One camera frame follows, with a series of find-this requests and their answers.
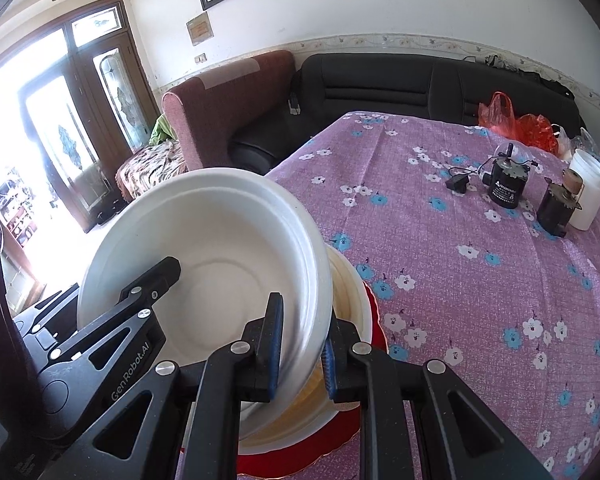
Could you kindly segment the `red wedding plate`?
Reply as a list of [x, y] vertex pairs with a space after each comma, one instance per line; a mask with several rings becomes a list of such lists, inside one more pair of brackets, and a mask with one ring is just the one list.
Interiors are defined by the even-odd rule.
[[277, 451], [237, 457], [239, 477], [287, 479], [346, 445], [360, 431], [361, 410], [339, 412], [311, 437]]

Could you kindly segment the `cream ribbed bowl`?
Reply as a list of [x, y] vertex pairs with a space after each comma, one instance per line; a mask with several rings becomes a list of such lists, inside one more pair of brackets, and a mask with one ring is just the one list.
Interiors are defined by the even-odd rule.
[[[341, 252], [329, 245], [326, 250], [332, 276], [332, 312], [338, 320], [355, 326], [359, 340], [371, 344], [374, 328], [372, 307], [362, 278]], [[310, 378], [278, 419], [240, 441], [240, 455], [255, 456], [304, 443], [316, 436], [340, 412], [355, 407], [349, 402], [345, 408], [338, 408], [332, 400], [332, 372], [324, 370], [325, 363], [330, 365], [322, 356], [317, 359]]]

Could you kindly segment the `white bowl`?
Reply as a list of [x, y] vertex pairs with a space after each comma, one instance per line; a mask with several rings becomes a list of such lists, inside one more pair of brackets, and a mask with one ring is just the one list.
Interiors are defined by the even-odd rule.
[[271, 402], [242, 406], [248, 438], [291, 406], [323, 349], [332, 276], [321, 232], [302, 203], [265, 177], [186, 172], [134, 200], [106, 234], [80, 287], [78, 325], [110, 310], [124, 286], [166, 257], [178, 259], [181, 275], [154, 305], [166, 335], [160, 359], [207, 359], [265, 314], [273, 292], [283, 297], [278, 385]]

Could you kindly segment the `purple floral tablecloth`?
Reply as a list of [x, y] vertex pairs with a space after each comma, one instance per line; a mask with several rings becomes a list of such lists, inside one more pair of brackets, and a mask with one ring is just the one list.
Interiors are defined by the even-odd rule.
[[466, 127], [353, 112], [270, 172], [370, 286], [391, 354], [454, 370], [556, 479], [600, 457], [600, 210], [586, 231], [548, 234], [536, 211], [562, 161], [531, 162], [507, 210], [478, 178], [504, 144]]

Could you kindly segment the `patterned cushion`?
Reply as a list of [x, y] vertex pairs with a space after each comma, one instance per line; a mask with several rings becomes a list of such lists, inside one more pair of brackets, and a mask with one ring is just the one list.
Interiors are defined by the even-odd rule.
[[116, 172], [116, 183], [123, 199], [131, 203], [156, 185], [186, 171], [180, 142], [164, 141], [145, 146], [126, 160]]

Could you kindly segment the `black power plug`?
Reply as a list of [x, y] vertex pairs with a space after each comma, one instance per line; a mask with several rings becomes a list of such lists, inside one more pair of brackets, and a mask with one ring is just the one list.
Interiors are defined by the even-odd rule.
[[454, 174], [454, 176], [449, 177], [445, 181], [445, 186], [448, 190], [460, 195], [464, 195], [467, 192], [468, 184], [468, 174]]

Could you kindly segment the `black cylindrical motor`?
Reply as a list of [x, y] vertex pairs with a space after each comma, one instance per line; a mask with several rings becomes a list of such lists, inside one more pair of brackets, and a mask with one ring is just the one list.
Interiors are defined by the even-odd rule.
[[481, 177], [490, 199], [505, 209], [516, 209], [538, 162], [518, 144], [508, 142], [496, 150], [490, 165]]

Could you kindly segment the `wooden glass door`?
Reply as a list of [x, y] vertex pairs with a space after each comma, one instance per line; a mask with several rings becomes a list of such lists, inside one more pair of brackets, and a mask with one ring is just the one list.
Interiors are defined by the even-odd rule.
[[0, 54], [0, 171], [15, 168], [89, 231], [158, 115], [124, 0], [96, 0]]

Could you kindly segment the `brown thread spool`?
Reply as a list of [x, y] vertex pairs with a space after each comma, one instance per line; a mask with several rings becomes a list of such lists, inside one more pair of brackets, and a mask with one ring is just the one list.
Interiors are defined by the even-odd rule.
[[566, 168], [562, 172], [562, 186], [573, 196], [578, 196], [583, 188], [583, 180], [571, 168]]

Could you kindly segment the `white plastic jar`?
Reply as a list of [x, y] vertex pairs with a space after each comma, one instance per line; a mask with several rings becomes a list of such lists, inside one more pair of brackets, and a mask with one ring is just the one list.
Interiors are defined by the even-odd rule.
[[586, 231], [600, 210], [600, 161], [577, 148], [569, 168], [581, 177], [583, 183], [578, 195], [580, 208], [573, 213], [569, 223], [577, 230]]

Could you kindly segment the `red plastic bag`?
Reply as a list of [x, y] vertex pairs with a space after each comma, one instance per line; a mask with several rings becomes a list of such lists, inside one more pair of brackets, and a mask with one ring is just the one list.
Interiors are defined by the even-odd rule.
[[504, 92], [494, 92], [489, 104], [478, 105], [478, 125], [503, 138], [558, 155], [558, 141], [550, 121], [542, 115], [517, 117], [512, 100]]

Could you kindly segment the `black sofa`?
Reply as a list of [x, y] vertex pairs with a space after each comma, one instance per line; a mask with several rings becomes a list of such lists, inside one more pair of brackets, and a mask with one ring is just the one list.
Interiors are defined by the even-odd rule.
[[283, 102], [238, 129], [232, 163], [267, 174], [312, 136], [356, 110], [474, 126], [478, 106], [501, 91], [517, 116], [542, 115], [579, 134], [585, 122], [572, 92], [533, 72], [412, 54], [327, 53], [307, 58]]

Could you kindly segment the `small wall plaque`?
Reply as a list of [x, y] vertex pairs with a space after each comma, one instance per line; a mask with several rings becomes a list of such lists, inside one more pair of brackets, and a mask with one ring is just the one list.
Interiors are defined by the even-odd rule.
[[214, 33], [207, 12], [195, 16], [186, 23], [189, 40], [193, 46], [213, 38]]

